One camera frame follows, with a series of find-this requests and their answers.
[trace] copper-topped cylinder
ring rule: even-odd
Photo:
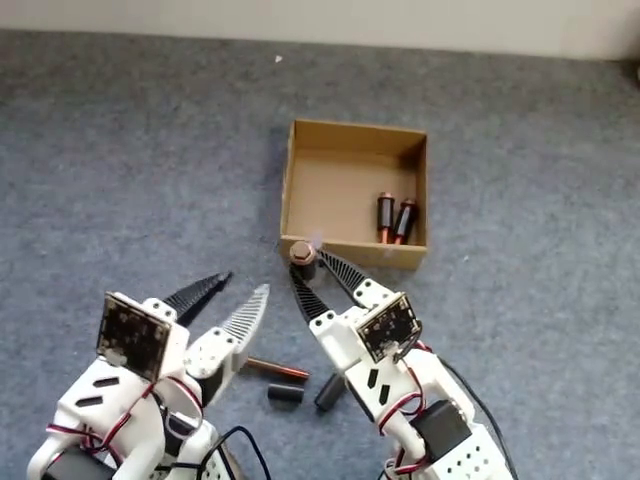
[[[382,192],[378,196],[378,241],[380,243],[391,243],[394,203],[395,198],[388,192]]]
[[[400,204],[400,212],[393,228],[393,236],[396,245],[406,245],[411,236],[411,230],[418,218],[418,205],[413,198],[407,198]]]
[[[289,261],[307,282],[316,275],[317,257],[316,249],[308,242],[297,241],[289,249]]]

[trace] white robot bracket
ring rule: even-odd
[[[268,285],[258,287],[220,327],[187,348],[186,326],[230,278],[209,277],[164,301],[107,294],[99,356],[58,401],[27,479],[45,473],[56,480],[80,478],[77,469],[85,465],[115,480],[194,480],[197,470],[171,465],[199,464],[217,440],[203,410],[244,363],[269,296]],[[102,461],[93,456],[99,447],[108,452]],[[74,463],[80,460],[85,463]],[[69,465],[76,468],[70,476]],[[235,478],[224,449],[211,455],[202,473]]]
[[[298,267],[290,265],[294,295],[309,329],[369,420],[381,434],[395,439],[395,458],[385,464],[385,476],[511,479],[488,431],[474,423],[473,403],[419,341],[422,323],[406,294],[380,285],[337,255],[321,249],[317,253],[320,266],[355,305],[342,313],[330,309],[302,279]],[[429,437],[434,428],[438,438]],[[476,448],[484,456],[476,451],[479,463],[467,461],[463,468],[462,461]]]

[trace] circuit board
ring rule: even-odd
[[[112,363],[155,382],[160,376],[170,330],[168,322],[107,293],[97,352]]]
[[[358,335],[378,363],[394,345],[402,348],[420,331],[420,323],[406,295],[358,328]]]

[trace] copper rod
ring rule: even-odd
[[[309,372],[305,372],[304,370],[300,370],[298,368],[287,367],[285,365],[268,362],[266,360],[262,360],[255,357],[249,357],[247,359],[246,365],[258,370],[265,370],[268,372],[279,373],[281,375],[285,375],[287,377],[295,377],[300,380],[307,380],[311,375]]]

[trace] white wall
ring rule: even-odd
[[[640,57],[640,0],[0,0],[0,27]]]

